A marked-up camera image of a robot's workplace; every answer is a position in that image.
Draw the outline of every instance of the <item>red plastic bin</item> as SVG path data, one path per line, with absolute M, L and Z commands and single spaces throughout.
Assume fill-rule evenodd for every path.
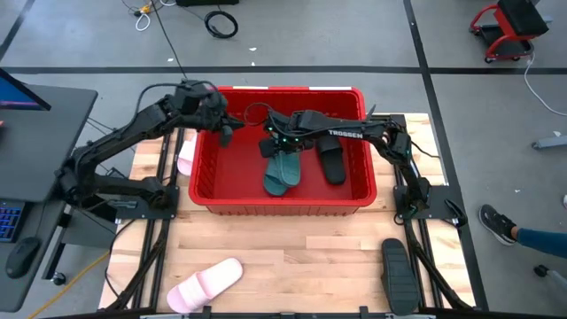
M 348 120 L 365 118 L 364 100 L 351 88 L 238 88 L 220 87 L 229 101 L 228 112 L 243 119 L 245 108 L 263 102 L 286 115 L 316 110 Z M 300 154 L 301 182 L 283 197 L 270 196 L 263 187 L 268 164 L 258 142 L 268 135 L 262 126 L 234 132 L 227 148 L 210 132 L 198 135 L 189 196 L 211 213 L 222 215 L 347 215 L 370 205 L 377 195 L 372 158 L 367 142 L 341 138 L 346 181 L 325 180 L 315 148 Z

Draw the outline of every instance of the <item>keyboard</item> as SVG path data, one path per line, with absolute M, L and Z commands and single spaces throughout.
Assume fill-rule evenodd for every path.
M 0 199 L 0 243 L 13 243 L 27 217 L 26 202 Z

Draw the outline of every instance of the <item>jeans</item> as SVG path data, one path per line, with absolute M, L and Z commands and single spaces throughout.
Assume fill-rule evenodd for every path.
M 567 234 L 540 230 L 519 229 L 517 242 L 542 253 L 567 258 Z

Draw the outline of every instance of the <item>monitor screen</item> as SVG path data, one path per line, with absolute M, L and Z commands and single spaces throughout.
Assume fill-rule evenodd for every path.
M 50 106 L 21 82 L 0 70 L 0 109 L 50 110 Z

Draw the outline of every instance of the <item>black slipper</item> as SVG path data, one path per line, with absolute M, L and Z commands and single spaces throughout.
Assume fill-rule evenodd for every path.
M 409 266 L 406 248 L 395 238 L 387 238 L 382 242 L 382 262 L 384 273 L 382 285 L 396 315 L 409 315 L 417 308 L 419 292 L 414 272 Z
M 327 182 L 340 185 L 346 180 L 343 147 L 336 136 L 322 136 L 315 142 Z

